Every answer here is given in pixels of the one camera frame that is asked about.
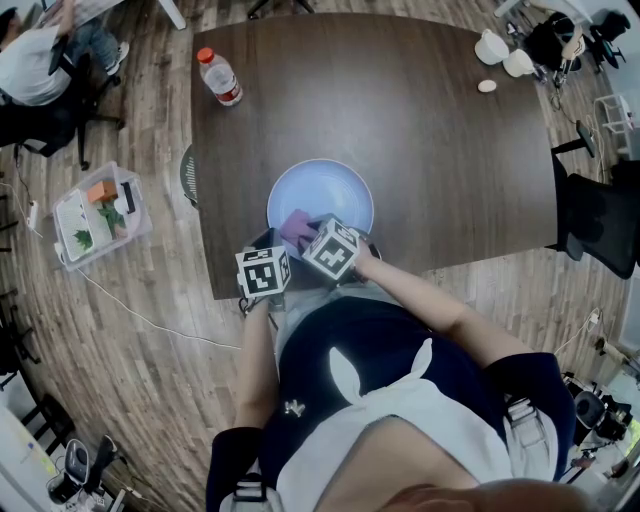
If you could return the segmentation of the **person's left forearm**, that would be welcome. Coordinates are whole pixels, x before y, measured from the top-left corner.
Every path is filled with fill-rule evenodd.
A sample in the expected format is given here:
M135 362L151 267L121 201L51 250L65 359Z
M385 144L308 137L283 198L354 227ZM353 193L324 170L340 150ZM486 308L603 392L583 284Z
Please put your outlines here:
M237 428L263 428L278 405L279 379L266 300L255 305L244 321L235 398Z

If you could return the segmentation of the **orange block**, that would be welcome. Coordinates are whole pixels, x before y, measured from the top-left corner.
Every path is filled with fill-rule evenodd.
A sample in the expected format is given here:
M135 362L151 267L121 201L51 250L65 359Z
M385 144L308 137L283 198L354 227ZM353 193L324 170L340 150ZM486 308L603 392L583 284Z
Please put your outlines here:
M118 191L114 180L106 179L93 184L87 191L90 203L108 202L118 197Z

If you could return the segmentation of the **purple cloth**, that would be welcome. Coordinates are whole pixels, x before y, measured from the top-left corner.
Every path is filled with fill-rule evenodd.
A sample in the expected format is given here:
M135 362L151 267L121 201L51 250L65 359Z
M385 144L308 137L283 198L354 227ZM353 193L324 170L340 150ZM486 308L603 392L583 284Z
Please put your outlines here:
M299 236L309 236L315 239L318 236L318 231L314 231L307 226L307 222L310 219L311 217L307 212L296 209L280 227L281 238L295 247L297 247Z

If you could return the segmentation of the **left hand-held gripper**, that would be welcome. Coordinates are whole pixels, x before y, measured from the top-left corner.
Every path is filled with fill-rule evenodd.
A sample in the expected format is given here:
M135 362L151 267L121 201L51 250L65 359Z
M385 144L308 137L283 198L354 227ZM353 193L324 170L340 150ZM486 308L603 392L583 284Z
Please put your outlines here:
M269 228L246 245L244 252L235 255L242 313L248 313L261 302L266 302L270 311L285 309L291 267L288 252L282 245L279 230Z

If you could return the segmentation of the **big blue plate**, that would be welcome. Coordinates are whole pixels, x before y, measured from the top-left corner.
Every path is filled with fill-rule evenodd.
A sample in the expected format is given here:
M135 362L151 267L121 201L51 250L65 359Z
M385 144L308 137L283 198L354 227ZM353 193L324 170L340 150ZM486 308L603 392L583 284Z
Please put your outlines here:
M332 214L365 234L374 223L374 203L366 182L349 166L330 159L300 162L278 178L267 202L268 226L281 227L297 209L312 218Z

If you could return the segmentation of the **dark round perforated stool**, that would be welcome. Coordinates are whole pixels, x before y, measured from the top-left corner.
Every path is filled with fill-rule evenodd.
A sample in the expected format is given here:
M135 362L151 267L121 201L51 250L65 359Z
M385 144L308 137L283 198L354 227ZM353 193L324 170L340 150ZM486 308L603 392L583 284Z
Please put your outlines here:
M193 147L189 145L181 158L179 167L180 182L184 196L189 200L190 204L197 207L197 190L195 176L195 160Z

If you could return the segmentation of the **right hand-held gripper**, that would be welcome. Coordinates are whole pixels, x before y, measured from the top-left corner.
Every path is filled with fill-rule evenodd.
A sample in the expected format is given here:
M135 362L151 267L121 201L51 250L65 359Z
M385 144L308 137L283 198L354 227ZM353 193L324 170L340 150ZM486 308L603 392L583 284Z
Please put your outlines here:
M355 270L355 261L363 247L381 260L377 247L361 231L346 226L331 213L311 218L307 226L318 231L318 236L315 239L299 236L297 249L301 253L305 279L314 286L363 282Z

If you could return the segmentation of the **plastic water bottle red cap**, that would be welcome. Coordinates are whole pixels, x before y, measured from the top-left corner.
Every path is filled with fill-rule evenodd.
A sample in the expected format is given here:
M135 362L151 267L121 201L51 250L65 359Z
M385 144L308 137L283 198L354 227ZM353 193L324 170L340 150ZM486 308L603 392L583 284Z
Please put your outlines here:
M243 97L243 90L229 62L209 47L201 48L196 54L200 75L223 106L234 106Z

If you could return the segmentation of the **black office chair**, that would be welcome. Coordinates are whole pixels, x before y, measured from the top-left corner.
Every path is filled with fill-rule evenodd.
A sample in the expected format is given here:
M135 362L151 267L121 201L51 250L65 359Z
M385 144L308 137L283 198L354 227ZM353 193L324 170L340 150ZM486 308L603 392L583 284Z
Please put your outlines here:
M617 11L609 11L600 24L590 27L591 53L594 58L596 72L603 70L602 64L607 62L618 69L618 59L626 63L626 58L619 47L614 47L614 41L631 29L628 17Z
M248 20L258 20L259 11L265 7L269 2L274 0L257 0L247 12ZM314 14L315 10L310 5L308 0L291 0L295 5L302 7L307 13Z
M579 261L588 254L617 277L627 280L640 265L640 161L614 167L614 181L605 184L569 174L558 156L596 147L581 121L577 138L551 150L557 210L557 241L551 246Z
M49 158L76 140L80 168L86 171L90 168L85 158L87 124L107 122L118 130L125 126L122 118L98 112L108 88L119 86L121 78L111 75L99 88L94 88L89 80L90 57L85 54L74 65L65 53L67 44L68 38L64 36L53 46L49 72L65 72L71 78L69 87L48 105L24 106L12 99L0 105L0 148L11 146L15 160L22 148Z

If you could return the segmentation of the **person's right forearm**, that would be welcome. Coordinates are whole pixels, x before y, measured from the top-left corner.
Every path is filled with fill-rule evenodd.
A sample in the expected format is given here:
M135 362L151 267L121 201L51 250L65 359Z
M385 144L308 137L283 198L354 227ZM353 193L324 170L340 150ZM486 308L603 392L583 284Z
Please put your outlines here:
M504 329L421 277L374 257L364 240L354 270L392 296L430 329L464 349L482 368L531 349Z

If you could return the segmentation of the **person's navy white top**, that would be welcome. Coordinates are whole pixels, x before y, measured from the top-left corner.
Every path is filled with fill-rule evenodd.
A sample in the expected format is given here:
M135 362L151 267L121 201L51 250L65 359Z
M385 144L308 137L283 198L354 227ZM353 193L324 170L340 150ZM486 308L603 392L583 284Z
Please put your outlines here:
M408 422L482 484L556 481L566 466L575 406L550 353L482 368L400 306L343 297L299 324L277 367L266 425L213 440L207 512L230 512L251 468L282 512L313 512L359 437L388 418Z

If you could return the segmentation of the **green leafy sprig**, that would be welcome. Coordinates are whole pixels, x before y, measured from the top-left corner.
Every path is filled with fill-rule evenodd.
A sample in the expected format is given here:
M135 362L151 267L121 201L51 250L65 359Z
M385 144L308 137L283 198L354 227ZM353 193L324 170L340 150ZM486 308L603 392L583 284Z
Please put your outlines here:
M103 202L98 209L100 216L107 222L113 239L122 238L126 235L126 224L124 217L120 214L113 201Z

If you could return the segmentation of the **person's grey trousers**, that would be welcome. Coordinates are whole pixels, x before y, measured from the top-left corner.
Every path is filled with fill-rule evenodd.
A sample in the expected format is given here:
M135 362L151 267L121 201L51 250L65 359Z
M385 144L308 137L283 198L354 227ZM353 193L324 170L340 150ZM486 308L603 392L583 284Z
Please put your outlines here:
M292 292L286 298L286 309L278 321L275 341L275 354L279 359L288 339L299 324L315 310L343 297L386 302L399 306L391 295L375 283L349 283L332 290L318 288L300 292Z

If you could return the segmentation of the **black grey device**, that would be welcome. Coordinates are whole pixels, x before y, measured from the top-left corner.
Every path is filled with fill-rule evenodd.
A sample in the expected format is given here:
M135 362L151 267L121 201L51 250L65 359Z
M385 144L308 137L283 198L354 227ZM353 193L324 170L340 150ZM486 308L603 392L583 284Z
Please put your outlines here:
M66 446L64 467L46 485L50 501L63 505L77 495L89 478L89 455L85 445L71 439Z

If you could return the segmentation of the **white desk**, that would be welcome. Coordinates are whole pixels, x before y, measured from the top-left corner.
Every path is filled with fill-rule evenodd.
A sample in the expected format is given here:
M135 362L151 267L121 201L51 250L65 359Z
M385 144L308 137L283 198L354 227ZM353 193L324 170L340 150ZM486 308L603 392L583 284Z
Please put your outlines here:
M585 5L581 0L504 0L494 11L496 18L503 17L521 4L546 11L559 11L574 21L592 22Z

